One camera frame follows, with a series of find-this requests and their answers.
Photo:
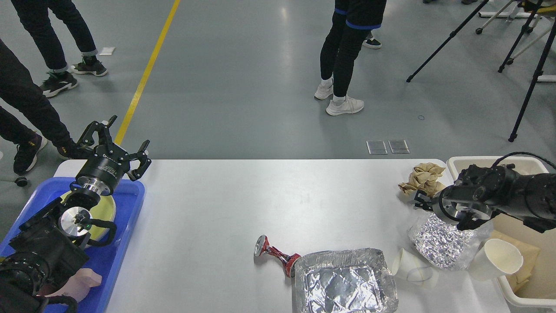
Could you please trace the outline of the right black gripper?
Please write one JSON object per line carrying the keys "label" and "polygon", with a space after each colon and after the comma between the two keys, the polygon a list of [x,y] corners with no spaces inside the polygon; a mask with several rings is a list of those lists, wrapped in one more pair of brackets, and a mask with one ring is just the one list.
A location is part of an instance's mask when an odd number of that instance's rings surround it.
{"label": "right black gripper", "polygon": [[446,187],[431,196],[423,190],[416,190],[413,207],[435,212],[442,221],[457,226],[458,230],[475,230],[500,212],[473,199],[474,191],[473,187]]}

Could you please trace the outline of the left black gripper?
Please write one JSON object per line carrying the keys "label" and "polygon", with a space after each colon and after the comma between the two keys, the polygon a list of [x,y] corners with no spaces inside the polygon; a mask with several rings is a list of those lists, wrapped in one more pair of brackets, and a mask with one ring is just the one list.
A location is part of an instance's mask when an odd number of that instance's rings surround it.
{"label": "left black gripper", "polygon": [[[145,140],[136,153],[127,154],[126,161],[117,162],[105,155],[92,155],[90,157],[93,150],[89,147],[95,144],[93,140],[94,133],[98,135],[99,145],[107,146],[106,154],[115,155],[116,148],[109,133],[109,128],[116,119],[117,115],[113,115],[107,123],[92,121],[78,140],[78,149],[82,152],[82,156],[89,157],[89,159],[77,173],[76,182],[82,188],[102,196],[112,195],[125,173],[127,173],[129,180],[139,180],[152,163],[146,151],[150,140]],[[139,166],[130,169],[130,162],[135,160],[139,161]]]}

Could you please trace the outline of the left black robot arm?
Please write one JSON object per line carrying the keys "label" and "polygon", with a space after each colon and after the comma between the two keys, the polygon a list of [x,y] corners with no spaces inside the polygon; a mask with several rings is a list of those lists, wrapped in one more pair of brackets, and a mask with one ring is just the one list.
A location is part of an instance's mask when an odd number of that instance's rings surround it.
{"label": "left black robot arm", "polygon": [[117,233],[115,222],[91,209],[113,194],[124,174],[139,180],[151,164],[149,140],[133,154],[113,142],[109,129],[116,119],[88,125],[78,144],[86,146],[89,157],[69,194],[46,204],[9,240],[13,253],[1,261],[3,313],[43,313],[48,305],[66,305],[66,312],[77,312],[77,298],[56,291],[89,261],[86,247],[108,246]]}

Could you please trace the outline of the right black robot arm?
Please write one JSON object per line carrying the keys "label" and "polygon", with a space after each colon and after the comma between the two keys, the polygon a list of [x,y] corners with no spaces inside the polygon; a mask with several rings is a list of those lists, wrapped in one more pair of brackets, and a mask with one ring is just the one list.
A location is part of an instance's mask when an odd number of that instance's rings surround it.
{"label": "right black robot arm", "polygon": [[514,164],[502,165],[501,156],[490,166],[463,169],[452,186],[433,196],[419,190],[413,205],[434,213],[458,230],[474,230],[505,214],[543,233],[555,228],[556,178],[553,173],[522,175]]}

